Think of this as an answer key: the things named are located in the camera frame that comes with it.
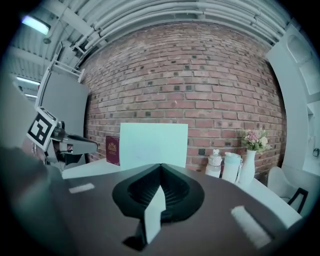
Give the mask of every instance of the white thermos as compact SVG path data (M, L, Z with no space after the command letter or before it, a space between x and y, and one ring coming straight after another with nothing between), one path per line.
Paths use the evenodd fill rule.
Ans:
M239 179L241 164L242 158L240 155L226 152L224 157L222 179L231 183L236 183Z

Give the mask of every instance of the ceiling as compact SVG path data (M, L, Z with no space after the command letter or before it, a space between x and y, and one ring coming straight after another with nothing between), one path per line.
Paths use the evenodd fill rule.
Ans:
M60 42L74 53L76 64L72 66L77 67L99 48L154 24L211 22L274 45L292 21L274 0L47 0L30 15L49 24L50 31L43 35L21 24L10 43L6 64L13 76L34 81L41 81ZM29 87L37 94L36 85Z

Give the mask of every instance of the white chair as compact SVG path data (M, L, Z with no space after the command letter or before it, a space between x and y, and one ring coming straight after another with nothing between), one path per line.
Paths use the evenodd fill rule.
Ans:
M302 195L297 212L300 213L308 196L308 191L301 187L295 187L287 180L284 171L280 167L272 167L268 174L267 187L283 199L288 205L291 205L298 197Z

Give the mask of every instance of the gray panel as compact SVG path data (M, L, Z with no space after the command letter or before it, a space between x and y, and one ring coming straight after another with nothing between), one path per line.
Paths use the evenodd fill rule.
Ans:
M65 123L67 133L84 136L84 118L89 89L75 79L52 72L40 105Z

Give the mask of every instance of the red brick wall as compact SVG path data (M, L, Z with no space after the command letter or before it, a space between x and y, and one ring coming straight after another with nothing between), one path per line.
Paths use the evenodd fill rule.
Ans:
M120 123L188 124L187 167L204 170L213 148L243 154L238 129L268 130L273 150L257 155L257 172L283 158L285 109L264 54L268 49L229 28L169 24L145 28L91 58L86 136L105 157L105 136Z

